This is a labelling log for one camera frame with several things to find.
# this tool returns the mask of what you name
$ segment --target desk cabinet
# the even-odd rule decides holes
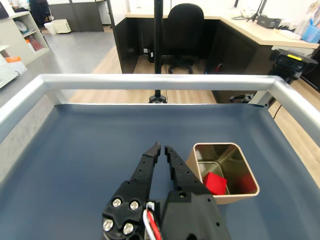
[[[205,66],[208,74],[267,75],[272,46],[259,45],[220,21]],[[231,96],[254,91],[213,91],[217,103],[229,103]]]
[[[213,40],[216,35],[219,20],[204,20],[203,33],[200,39],[199,48],[195,54],[200,59],[207,59],[209,57],[209,49],[212,46]],[[154,48],[154,35],[155,35],[155,23],[153,18],[139,18],[138,19],[138,37],[139,37],[139,54],[144,54],[144,49]],[[173,52],[169,52],[166,46],[166,30],[167,19],[162,20],[162,55],[173,55]]]
[[[22,34],[15,21],[24,23],[29,32]],[[37,40],[41,44],[42,49],[31,51],[26,42],[26,39],[30,37]],[[0,45],[8,45],[9,47],[5,50],[6,53],[10,57],[19,56],[24,65],[31,63],[50,51],[47,42],[28,11],[17,12],[8,18],[0,19]]]
[[[320,50],[317,49],[312,57],[319,64],[311,72],[304,73],[302,76],[306,78],[306,82],[320,92]]]

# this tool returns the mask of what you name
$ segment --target wooden floor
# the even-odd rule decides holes
[[[162,73],[166,73],[166,67],[162,66]],[[204,72],[204,63],[198,61],[192,67],[194,74]],[[187,74],[187,70],[174,69],[174,74]],[[94,69],[95,74],[121,74],[118,53],[116,47],[110,50],[101,63]],[[135,74],[154,73],[154,64],[148,62],[146,56],[141,56],[134,70]],[[297,92],[306,98],[320,111],[320,94],[302,80],[294,81],[291,85]],[[168,102],[174,104],[215,104],[211,91],[205,90],[165,90]],[[72,103],[147,103],[153,90],[78,90],[71,97]],[[279,103],[274,103],[269,112],[272,116],[279,108]],[[301,158],[314,181],[320,187],[320,148],[295,121],[295,119],[281,107],[275,117],[275,122],[287,138],[295,152]]]

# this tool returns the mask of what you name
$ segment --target red block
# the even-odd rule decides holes
[[[209,172],[203,178],[203,184],[209,189],[212,195],[225,195],[227,179]]]
[[[244,194],[251,194],[257,191],[257,186],[250,173],[247,173],[242,178],[238,179],[236,183],[237,188]]]

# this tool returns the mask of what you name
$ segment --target wooden desk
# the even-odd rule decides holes
[[[170,9],[163,10],[164,33],[169,12]],[[289,39],[256,22],[233,20],[232,17],[238,16],[238,12],[203,9],[203,13],[204,28],[197,55],[206,60],[206,74],[267,75],[274,63],[269,60],[273,50],[294,50],[310,55],[319,46],[317,43]],[[115,26],[114,34],[122,72],[133,73],[144,49],[153,49],[154,9],[140,8],[125,16]],[[171,53],[163,46],[161,54]],[[217,66],[221,66],[219,72],[216,71]],[[215,91],[214,96],[218,103],[229,103],[231,96],[243,93],[250,92]]]
[[[168,18],[169,9],[163,10],[163,18]],[[241,34],[255,41],[259,45],[295,47],[306,49],[317,49],[319,44],[309,43],[303,40],[293,40],[276,33],[273,29],[266,29],[257,25],[256,22],[246,20],[232,20],[232,15],[227,10],[205,10],[205,20],[221,20],[228,26],[239,31]],[[127,18],[153,19],[154,10],[151,8],[139,8],[125,15]]]

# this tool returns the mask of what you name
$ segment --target red wire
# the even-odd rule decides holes
[[[155,223],[155,220],[153,219],[153,215],[151,214],[151,212],[149,210],[147,210],[147,217],[149,219],[149,222],[150,222],[150,226],[153,230],[153,233],[154,233],[154,236],[155,236],[155,239],[156,240],[162,240],[162,237],[161,237],[161,234],[160,234],[160,231],[157,227],[157,224]]]

